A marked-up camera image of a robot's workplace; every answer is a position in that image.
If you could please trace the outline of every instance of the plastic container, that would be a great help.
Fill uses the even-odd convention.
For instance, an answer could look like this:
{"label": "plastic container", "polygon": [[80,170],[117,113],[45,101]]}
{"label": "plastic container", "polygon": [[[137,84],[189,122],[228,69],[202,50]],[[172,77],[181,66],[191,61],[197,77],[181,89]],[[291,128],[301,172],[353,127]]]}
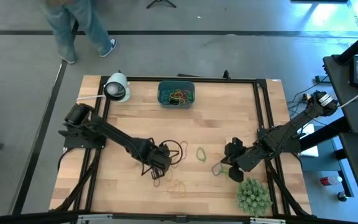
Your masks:
{"label": "plastic container", "polygon": [[[170,93],[176,90],[188,93],[188,98],[182,105],[173,105],[170,103]],[[157,98],[158,102],[164,108],[190,108],[196,100],[195,86],[189,81],[162,81],[158,84]]]}
{"label": "plastic container", "polygon": [[323,177],[320,179],[320,182],[324,186],[336,185],[342,182],[342,177],[339,176]]}

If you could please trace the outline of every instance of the wooden table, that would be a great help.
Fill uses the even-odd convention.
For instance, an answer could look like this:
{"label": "wooden table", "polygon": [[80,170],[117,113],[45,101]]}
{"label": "wooden table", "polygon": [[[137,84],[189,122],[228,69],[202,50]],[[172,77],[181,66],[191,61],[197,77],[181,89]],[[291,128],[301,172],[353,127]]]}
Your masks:
{"label": "wooden table", "polygon": [[[97,94],[100,76],[84,76],[79,97]],[[280,80],[267,80],[275,125],[289,120]],[[224,157],[224,147],[232,137],[245,146],[256,139],[257,121],[253,87],[245,83],[195,83],[196,101],[191,109],[162,108],[157,101],[158,82],[131,82],[132,96],[127,103],[112,102],[108,122],[132,137],[153,137],[156,144],[173,139],[187,141],[187,157],[176,169],[170,168],[158,187],[150,174],[140,176],[140,162],[124,148],[108,140],[102,150],[92,201],[92,212],[151,213],[188,215],[249,215],[237,207],[238,183],[227,175],[214,176],[211,168]],[[264,120],[264,99],[260,90]],[[80,100],[93,106],[95,99]],[[104,100],[100,111],[103,111]],[[178,147],[168,143],[171,150]],[[196,158],[197,148],[206,152],[206,161]],[[74,149],[62,160],[50,208],[56,208],[78,182],[84,149]],[[298,160],[281,154],[285,183],[295,200],[311,212],[305,182]],[[265,165],[261,162],[244,177],[262,181],[267,188]],[[279,212],[283,213],[281,195],[275,188]],[[84,188],[80,208],[85,207],[88,191]],[[266,216],[271,216],[269,209]]]}

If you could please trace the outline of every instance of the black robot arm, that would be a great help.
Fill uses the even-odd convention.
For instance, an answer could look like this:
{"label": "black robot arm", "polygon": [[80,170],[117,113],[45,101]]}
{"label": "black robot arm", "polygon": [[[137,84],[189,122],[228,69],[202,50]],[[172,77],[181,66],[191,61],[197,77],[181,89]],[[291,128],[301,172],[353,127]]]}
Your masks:
{"label": "black robot arm", "polygon": [[318,116],[332,115],[337,110],[336,105],[337,101],[326,92],[314,92],[302,113],[283,126],[264,130],[265,134],[251,147],[244,147],[242,141],[233,138],[225,147],[225,158],[221,163],[231,165],[230,178],[242,182],[244,179],[242,171],[250,172],[262,159],[272,159],[281,152],[300,152],[300,136],[297,130]]}
{"label": "black robot arm", "polygon": [[88,105],[74,105],[65,118],[67,131],[59,131],[63,136],[82,139],[87,142],[105,141],[106,138],[120,144],[137,161],[150,166],[152,178],[165,175],[171,164],[170,151],[166,144],[156,146],[152,138],[132,138],[96,115]]}

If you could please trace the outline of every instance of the potted succulent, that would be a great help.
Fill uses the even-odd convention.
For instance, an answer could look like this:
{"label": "potted succulent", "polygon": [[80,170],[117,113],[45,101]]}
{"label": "potted succulent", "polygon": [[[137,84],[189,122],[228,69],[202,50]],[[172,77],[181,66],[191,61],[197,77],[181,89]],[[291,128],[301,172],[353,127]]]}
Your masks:
{"label": "potted succulent", "polygon": [[264,216],[272,206],[269,191],[256,179],[247,178],[240,183],[236,198],[238,206],[253,217]]}

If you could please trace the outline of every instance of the jeans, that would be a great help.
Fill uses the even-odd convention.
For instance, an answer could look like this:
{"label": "jeans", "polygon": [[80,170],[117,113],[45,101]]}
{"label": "jeans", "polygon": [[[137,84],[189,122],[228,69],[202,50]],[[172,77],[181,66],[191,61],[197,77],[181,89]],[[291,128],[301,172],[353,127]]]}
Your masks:
{"label": "jeans", "polygon": [[71,33],[70,13],[78,21],[85,34],[100,55],[111,50],[111,43],[107,31],[103,28],[91,0],[71,0],[66,4],[49,4],[43,0],[43,8],[49,24],[55,35],[58,53],[67,61],[74,62],[76,54],[74,49],[74,35]]}

